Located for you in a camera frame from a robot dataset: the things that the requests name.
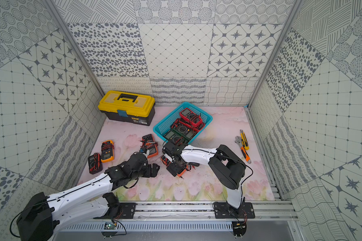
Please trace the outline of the dark green multimeter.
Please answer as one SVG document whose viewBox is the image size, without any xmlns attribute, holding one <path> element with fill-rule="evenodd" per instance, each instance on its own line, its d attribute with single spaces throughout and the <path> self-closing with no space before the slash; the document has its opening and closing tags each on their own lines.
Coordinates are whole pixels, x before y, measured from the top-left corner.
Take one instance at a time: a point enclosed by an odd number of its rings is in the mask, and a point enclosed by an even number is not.
<svg viewBox="0 0 362 241">
<path fill-rule="evenodd" d="M 187 144 L 189 140 L 174 130 L 165 133 L 164 138 L 175 145 Z"/>
<path fill-rule="evenodd" d="M 181 134 L 188 141 L 190 141 L 197 134 L 197 132 L 195 132 L 193 129 L 183 124 L 175 125 L 174 130 Z"/>
</svg>

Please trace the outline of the orange multimeter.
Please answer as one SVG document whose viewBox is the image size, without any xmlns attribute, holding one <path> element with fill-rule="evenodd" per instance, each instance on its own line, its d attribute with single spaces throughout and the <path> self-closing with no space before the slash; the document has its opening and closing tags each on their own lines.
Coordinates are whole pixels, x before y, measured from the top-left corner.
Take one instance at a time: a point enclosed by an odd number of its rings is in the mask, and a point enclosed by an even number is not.
<svg viewBox="0 0 362 241">
<path fill-rule="evenodd" d="M 148 134 L 142 137 L 139 152 L 147 154 L 148 158 L 152 158 L 158 155 L 158 143 L 154 141 L 152 134 Z"/>
<path fill-rule="evenodd" d="M 167 165 L 167 171 L 173 176 L 173 177 L 182 177 L 182 175 L 187 171 L 187 165 L 186 164 L 177 164 L 177 163 L 170 163 Z"/>
</svg>

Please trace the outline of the small yellow multimeter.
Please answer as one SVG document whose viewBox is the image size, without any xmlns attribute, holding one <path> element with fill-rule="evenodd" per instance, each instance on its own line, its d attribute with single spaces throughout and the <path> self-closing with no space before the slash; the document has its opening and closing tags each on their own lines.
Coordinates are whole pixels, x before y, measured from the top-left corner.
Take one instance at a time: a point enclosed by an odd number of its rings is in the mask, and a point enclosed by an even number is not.
<svg viewBox="0 0 362 241">
<path fill-rule="evenodd" d="M 101 162 L 111 162 L 114 160 L 114 142 L 108 140 L 102 143 L 101 146 Z"/>
</svg>

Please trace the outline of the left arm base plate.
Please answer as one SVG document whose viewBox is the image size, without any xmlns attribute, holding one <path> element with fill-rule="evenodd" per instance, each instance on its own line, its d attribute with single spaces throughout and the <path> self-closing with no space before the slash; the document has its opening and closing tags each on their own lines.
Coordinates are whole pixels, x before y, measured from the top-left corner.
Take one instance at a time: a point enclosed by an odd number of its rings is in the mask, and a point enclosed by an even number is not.
<svg viewBox="0 0 362 241">
<path fill-rule="evenodd" d="M 123 202 L 109 208 L 110 219 L 133 219 L 137 203 Z"/>
</svg>

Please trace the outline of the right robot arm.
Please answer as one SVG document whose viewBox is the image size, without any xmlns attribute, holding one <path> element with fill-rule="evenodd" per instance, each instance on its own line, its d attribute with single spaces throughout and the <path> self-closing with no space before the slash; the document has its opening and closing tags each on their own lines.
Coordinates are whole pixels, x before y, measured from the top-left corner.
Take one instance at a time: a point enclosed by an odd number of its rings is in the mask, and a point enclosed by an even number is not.
<svg viewBox="0 0 362 241">
<path fill-rule="evenodd" d="M 168 172 L 181 177 L 191 168 L 205 165 L 211 168 L 220 183 L 227 189 L 227 204 L 239 209 L 243 202 L 242 182 L 247 165 L 227 146 L 206 149 L 189 144 L 167 142 L 162 148 L 163 163 Z"/>
</svg>

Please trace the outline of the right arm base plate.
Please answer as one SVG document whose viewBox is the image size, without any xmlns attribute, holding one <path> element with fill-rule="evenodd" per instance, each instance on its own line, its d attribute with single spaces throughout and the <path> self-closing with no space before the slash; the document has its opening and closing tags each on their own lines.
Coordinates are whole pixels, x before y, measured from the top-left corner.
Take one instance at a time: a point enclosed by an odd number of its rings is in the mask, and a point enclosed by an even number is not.
<svg viewBox="0 0 362 241">
<path fill-rule="evenodd" d="M 213 210 L 216 219 L 255 219 L 252 203 L 243 201 L 238 209 L 227 202 L 214 202 Z"/>
</svg>

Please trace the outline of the red multimeter with grey screen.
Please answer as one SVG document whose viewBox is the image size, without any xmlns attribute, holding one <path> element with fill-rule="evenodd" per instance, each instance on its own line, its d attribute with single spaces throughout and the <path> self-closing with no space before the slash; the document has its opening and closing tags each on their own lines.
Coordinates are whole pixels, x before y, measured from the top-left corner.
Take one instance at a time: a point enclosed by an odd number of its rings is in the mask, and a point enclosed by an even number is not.
<svg viewBox="0 0 362 241">
<path fill-rule="evenodd" d="M 195 114 L 193 111 L 191 111 L 189 108 L 185 108 L 180 113 L 180 118 L 184 124 L 187 124 L 191 128 L 195 128 L 198 130 L 201 130 L 205 123 L 202 120 L 202 117 L 200 115 Z"/>
</svg>

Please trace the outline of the small black multimeter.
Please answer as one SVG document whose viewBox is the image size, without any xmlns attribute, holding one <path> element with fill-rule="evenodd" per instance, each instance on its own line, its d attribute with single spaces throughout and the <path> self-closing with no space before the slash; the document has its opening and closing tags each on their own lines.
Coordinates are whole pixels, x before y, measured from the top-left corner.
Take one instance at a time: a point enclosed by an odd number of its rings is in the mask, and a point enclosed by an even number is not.
<svg viewBox="0 0 362 241">
<path fill-rule="evenodd" d="M 165 166 L 168 166 L 171 163 L 171 161 L 165 155 L 162 155 L 160 159 Z"/>
</svg>

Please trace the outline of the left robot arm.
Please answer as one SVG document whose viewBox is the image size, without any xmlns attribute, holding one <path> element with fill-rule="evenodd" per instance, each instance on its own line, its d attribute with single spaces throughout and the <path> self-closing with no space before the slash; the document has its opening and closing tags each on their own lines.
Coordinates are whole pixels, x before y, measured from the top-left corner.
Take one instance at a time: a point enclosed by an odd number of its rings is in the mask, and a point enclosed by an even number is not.
<svg viewBox="0 0 362 241">
<path fill-rule="evenodd" d="M 160 167 L 149 164 L 143 153 L 134 153 L 128 161 L 109 167 L 104 173 L 71 189 L 46 195 L 34 195 L 16 222 L 22 241 L 47 241 L 59 231 L 77 223 L 103 218 L 120 218 L 123 208 L 114 190 L 130 181 L 154 178 Z"/>
</svg>

